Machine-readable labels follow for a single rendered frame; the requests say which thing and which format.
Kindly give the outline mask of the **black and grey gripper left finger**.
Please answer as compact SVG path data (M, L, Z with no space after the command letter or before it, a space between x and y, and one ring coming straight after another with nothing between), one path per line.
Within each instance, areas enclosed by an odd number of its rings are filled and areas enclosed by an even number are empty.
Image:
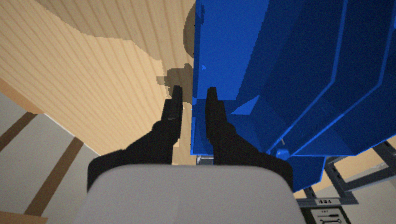
M96 157L89 163L87 193L99 175L115 167L129 164L172 165L173 145L181 136L182 114L182 87L174 85L172 99L165 99L161 120L153 124L150 132L126 149Z

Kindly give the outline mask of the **dark green tool case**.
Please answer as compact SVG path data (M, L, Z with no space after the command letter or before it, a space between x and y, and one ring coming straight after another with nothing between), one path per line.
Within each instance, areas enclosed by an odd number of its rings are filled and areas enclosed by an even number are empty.
M300 207L306 224L351 224L342 206Z

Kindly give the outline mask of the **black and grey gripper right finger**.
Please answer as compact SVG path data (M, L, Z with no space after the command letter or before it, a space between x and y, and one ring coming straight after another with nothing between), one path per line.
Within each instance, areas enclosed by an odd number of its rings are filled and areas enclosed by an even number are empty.
M275 156L259 150L236 133L227 122L223 101L218 101L216 87L207 90L205 105L206 139L213 146L214 165L257 166L279 174L293 193L293 169ZM242 161L242 163L241 163Z

